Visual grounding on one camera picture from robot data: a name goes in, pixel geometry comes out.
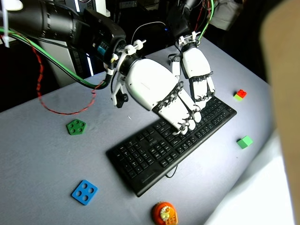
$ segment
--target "red block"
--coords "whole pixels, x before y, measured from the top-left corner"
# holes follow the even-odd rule
[[[238,93],[236,93],[238,96],[240,96],[241,98],[244,98],[247,95],[247,92],[245,92],[244,90],[239,90]]]

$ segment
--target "white robotic hand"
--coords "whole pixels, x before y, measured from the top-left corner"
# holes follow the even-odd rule
[[[199,108],[178,83],[175,76],[159,63],[142,59],[135,62],[126,78],[130,95],[144,108],[154,111],[176,128],[176,133],[186,134],[200,122]]]
[[[206,103],[215,94],[215,86],[213,84],[210,65],[197,48],[196,34],[192,33],[188,37],[180,37],[179,43],[182,47],[182,64],[185,75],[189,78],[191,95],[195,103],[202,110]]]

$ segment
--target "table surface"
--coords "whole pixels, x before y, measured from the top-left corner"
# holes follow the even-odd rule
[[[158,119],[131,97],[118,109],[110,100],[110,89],[99,90],[95,104],[75,116],[51,113],[37,99],[0,113],[1,224],[150,225],[151,208],[159,201],[176,207],[180,224],[204,223],[274,125],[269,85],[204,38],[200,49],[214,71],[216,96],[238,113],[183,160],[173,178],[162,178],[140,198],[105,155]],[[167,56],[175,52],[173,46],[147,58],[170,69]],[[98,83],[103,77],[90,81]],[[189,93],[188,81],[185,89]],[[239,89],[247,92],[240,102],[233,98]],[[90,90],[75,83],[45,95],[44,101],[50,108],[74,112],[90,98]],[[68,134],[66,124],[74,119],[87,123],[83,135]],[[242,150],[236,141],[246,135],[254,143]],[[71,197],[82,180],[98,187],[87,206]]]

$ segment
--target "green pentagon block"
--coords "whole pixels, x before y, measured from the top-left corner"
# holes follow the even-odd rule
[[[253,143],[252,139],[249,136],[245,136],[240,139],[238,142],[239,146],[244,149]]]
[[[237,99],[237,100],[239,100],[239,101],[243,100],[243,98],[240,97],[240,96],[238,96],[237,94],[235,94],[234,98]]]
[[[67,124],[67,130],[71,135],[81,135],[84,132],[86,123],[81,120],[73,120]]]

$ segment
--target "green wire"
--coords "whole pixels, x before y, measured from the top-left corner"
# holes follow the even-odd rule
[[[0,27],[0,32],[2,32],[2,33],[4,32],[3,27]],[[77,74],[73,73],[71,70],[69,70],[67,67],[65,67],[63,64],[61,64],[59,61],[57,61],[52,55],[50,55],[48,52],[46,52],[43,48],[41,48],[40,46],[38,46],[36,43],[34,43],[34,42],[30,41],[30,40],[27,40],[27,39],[23,38],[22,36],[20,36],[20,35],[14,33],[14,32],[12,32],[11,30],[9,30],[8,33],[9,33],[11,36],[18,36],[19,38],[21,38],[22,40],[24,40],[24,41],[26,41],[26,42],[29,41],[30,44],[31,44],[34,48],[38,49],[39,51],[41,51],[42,53],[44,53],[46,56],[48,56],[49,58],[51,58],[53,61],[55,61],[57,64],[59,64],[61,67],[63,67],[63,68],[64,68],[64,69],[65,69],[72,77],[74,77],[75,79],[80,80],[81,82],[83,82],[83,83],[85,83],[86,85],[88,85],[90,88],[93,88],[93,89],[94,89],[95,87],[97,87],[97,85],[92,84],[92,83],[89,83],[89,82],[87,82],[86,80],[84,80],[83,78],[79,77]]]
[[[210,0],[210,2],[211,2],[211,14],[210,14],[210,18],[208,19],[208,21],[207,21],[207,23],[206,23],[206,25],[205,25],[203,31],[201,32],[201,34],[200,34],[200,36],[199,36],[199,38],[198,38],[198,41],[201,40],[203,34],[205,33],[205,31],[206,31],[206,29],[207,29],[207,27],[208,27],[208,24],[210,23],[210,21],[211,21],[211,19],[212,19],[212,16],[214,15],[214,11],[215,11],[214,0]]]

